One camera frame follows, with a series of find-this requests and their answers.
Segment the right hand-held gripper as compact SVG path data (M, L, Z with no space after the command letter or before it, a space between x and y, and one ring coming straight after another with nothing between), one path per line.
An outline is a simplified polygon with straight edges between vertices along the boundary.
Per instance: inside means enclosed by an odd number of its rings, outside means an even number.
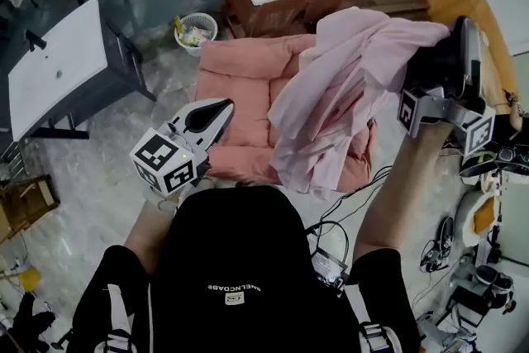
M417 50L407 63L406 88L411 90L401 92L398 121L409 136L422 125L450 123L465 156L491 141L496 112L480 97L479 31L469 17L458 17L433 47Z

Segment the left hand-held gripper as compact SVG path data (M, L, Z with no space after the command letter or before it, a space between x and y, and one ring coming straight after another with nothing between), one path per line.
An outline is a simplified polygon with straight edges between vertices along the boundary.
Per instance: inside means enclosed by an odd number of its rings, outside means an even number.
M150 128L132 149L136 172L164 198L197 184L208 169L208 150L222 138L234 113L229 98L186 104L169 122Z

